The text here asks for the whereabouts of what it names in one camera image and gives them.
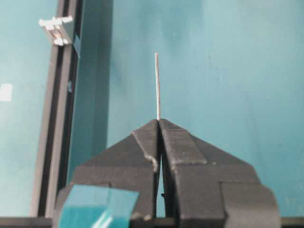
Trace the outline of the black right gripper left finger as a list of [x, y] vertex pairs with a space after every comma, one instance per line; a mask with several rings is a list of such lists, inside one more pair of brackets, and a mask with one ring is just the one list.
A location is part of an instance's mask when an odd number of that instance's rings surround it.
[[71, 182], [57, 197], [53, 226], [73, 185], [94, 185], [137, 191], [129, 228], [151, 228], [156, 217], [159, 181], [159, 122], [155, 119], [133, 130], [129, 136], [79, 165]]

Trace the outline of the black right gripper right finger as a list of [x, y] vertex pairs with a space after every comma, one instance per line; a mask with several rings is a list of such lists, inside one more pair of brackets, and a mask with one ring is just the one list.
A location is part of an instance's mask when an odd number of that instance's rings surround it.
[[279, 228], [272, 191], [249, 163], [161, 119], [181, 228]]

